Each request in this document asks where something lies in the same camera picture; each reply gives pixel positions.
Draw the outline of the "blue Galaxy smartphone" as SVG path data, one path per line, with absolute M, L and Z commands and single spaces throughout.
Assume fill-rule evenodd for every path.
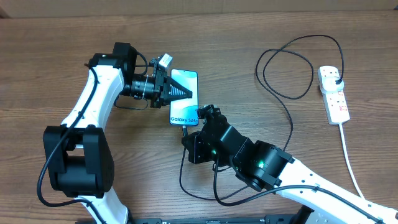
M 198 74 L 195 71 L 172 69 L 171 77 L 192 91 L 191 98 L 170 102 L 169 123 L 181 126 L 198 125 Z

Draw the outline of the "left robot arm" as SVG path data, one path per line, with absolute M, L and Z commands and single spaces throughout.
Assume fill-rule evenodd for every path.
M 81 203 L 95 223 L 134 223 L 115 189 L 114 161 L 105 126 L 119 96 L 145 100 L 151 108 L 192 98 L 191 90 L 168 76 L 172 56 L 145 61 L 152 75 L 137 73 L 143 55 L 129 43 L 116 42 L 110 54 L 95 53 L 86 64 L 87 83 L 70 114 L 43 134 L 46 161 L 37 181 L 38 199 L 47 207 Z

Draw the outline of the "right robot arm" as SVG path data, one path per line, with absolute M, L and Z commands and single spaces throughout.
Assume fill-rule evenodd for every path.
M 216 197 L 219 204 L 232 207 L 276 193 L 334 223 L 397 223 L 397 210 L 352 194 L 273 144 L 252 142 L 230 125 L 214 105 L 196 112 L 204 125 L 201 131 L 182 138 L 188 160 L 194 164 L 213 161 L 216 167 L 230 166 L 239 180 L 257 191 L 236 202 L 223 202 Z

